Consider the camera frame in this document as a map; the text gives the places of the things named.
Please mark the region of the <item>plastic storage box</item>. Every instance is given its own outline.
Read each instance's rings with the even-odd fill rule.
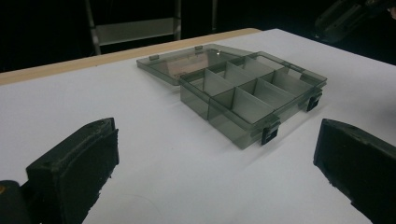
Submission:
[[[240,148],[276,137],[279,125],[318,104],[326,78],[265,52],[218,45],[138,60],[180,84],[180,100]]]

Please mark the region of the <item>white tabletop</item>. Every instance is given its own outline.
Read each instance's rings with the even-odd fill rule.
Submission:
[[[280,30],[215,42],[265,51],[328,78],[318,107],[245,150],[136,59],[0,87],[0,179],[84,124],[114,117],[120,165],[84,223],[371,223],[313,164],[322,119],[396,145],[396,67]]]

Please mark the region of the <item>black background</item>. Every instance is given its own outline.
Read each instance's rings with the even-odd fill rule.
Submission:
[[[316,18],[334,1],[219,1],[218,32],[242,28],[282,29],[313,39]],[[173,16],[171,0],[91,0],[96,24]],[[211,34],[211,0],[182,1],[182,38]],[[102,52],[172,41],[152,38],[103,48]],[[387,11],[332,44],[359,55],[396,64],[396,21]],[[93,55],[83,0],[9,0],[0,3],[0,72]]]

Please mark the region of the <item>wooden table edge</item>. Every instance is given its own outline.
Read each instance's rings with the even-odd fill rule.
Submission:
[[[82,68],[93,67],[105,63],[114,63],[117,61],[131,58],[152,55],[168,50],[183,49],[191,46],[201,45],[212,41],[218,41],[240,35],[250,35],[260,32],[254,28],[246,28],[231,32],[219,33],[214,35],[204,35],[190,39],[178,40],[159,45],[143,47],[139,49],[128,49],[124,51],[103,54],[88,58],[82,58],[62,63],[53,63],[38,67],[26,68],[11,72],[0,73],[0,85],[6,85],[15,82],[21,82],[39,77],[47,77],[64,72],[74,71]]]

